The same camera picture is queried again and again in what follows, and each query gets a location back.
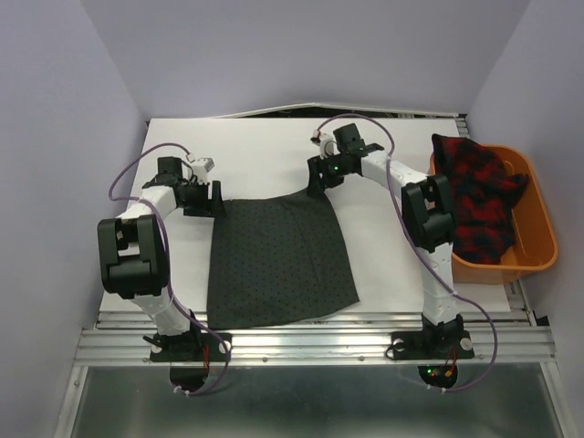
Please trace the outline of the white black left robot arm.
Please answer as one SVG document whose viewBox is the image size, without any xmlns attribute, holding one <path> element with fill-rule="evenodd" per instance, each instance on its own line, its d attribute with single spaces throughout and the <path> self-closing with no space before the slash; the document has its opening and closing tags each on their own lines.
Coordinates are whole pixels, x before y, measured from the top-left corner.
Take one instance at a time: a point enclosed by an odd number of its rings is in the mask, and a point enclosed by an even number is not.
<svg viewBox="0 0 584 438">
<path fill-rule="evenodd" d="M 181 210 L 185 216 L 217 218 L 225 213 L 221 183 L 208 180 L 211 158 L 162 157 L 122 214 L 98 223 L 99 269 L 106 292 L 139 307 L 160 336 L 172 337 L 182 359 L 196 358 L 203 337 L 193 331 L 188 310 L 172 292 L 165 218 Z"/>
</svg>

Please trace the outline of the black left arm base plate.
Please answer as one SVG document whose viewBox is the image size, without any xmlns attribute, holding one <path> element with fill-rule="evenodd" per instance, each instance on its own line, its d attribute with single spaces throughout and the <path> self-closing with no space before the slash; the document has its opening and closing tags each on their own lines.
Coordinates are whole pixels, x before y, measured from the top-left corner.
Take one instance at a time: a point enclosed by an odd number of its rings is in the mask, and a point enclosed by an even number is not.
<svg viewBox="0 0 584 438">
<path fill-rule="evenodd" d="M 209 333 L 189 331 L 176 336 L 155 333 L 142 339 L 151 348 L 152 362 L 221 362 L 226 359 L 223 344 Z"/>
</svg>

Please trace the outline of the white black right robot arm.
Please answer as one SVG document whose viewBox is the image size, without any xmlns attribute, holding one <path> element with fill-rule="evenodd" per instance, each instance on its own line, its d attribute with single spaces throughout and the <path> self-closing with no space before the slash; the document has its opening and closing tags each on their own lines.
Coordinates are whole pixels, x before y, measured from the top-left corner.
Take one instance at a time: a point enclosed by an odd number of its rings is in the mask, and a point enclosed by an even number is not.
<svg viewBox="0 0 584 438">
<path fill-rule="evenodd" d="M 319 153 L 308 160 L 307 194 L 320 196 L 350 174 L 389 191 L 405 238 L 422 265 L 422 317 L 431 327 L 421 332 L 420 345 L 425 353 L 440 356 L 453 345 L 451 332 L 442 325 L 459 315 L 452 269 L 454 199 L 445 176 L 418 172 L 395 160 L 394 138 L 384 132 L 390 142 L 387 148 L 366 143 L 354 123 L 331 135 L 316 128 L 310 141 Z"/>
</svg>

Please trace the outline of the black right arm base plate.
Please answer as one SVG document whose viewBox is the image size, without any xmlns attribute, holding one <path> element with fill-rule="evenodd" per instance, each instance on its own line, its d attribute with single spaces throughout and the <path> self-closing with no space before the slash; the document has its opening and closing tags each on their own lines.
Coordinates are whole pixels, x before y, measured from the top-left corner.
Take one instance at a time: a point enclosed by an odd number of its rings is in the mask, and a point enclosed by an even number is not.
<svg viewBox="0 0 584 438">
<path fill-rule="evenodd" d="M 469 333 L 438 335 L 430 331 L 397 331 L 391 333 L 391 343 L 385 350 L 389 360 L 469 360 L 475 357 L 473 347 L 464 349 L 461 341 L 470 339 Z"/>
</svg>

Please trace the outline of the dark grey dotted skirt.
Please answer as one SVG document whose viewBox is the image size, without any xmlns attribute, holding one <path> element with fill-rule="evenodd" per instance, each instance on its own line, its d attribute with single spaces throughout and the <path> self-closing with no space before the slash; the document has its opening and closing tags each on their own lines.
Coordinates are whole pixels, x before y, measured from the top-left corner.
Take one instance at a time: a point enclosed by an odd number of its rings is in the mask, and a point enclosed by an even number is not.
<svg viewBox="0 0 584 438">
<path fill-rule="evenodd" d="M 273 327 L 360 300 L 328 197 L 305 190 L 230 200 L 214 221 L 207 292 L 211 329 Z"/>
</svg>

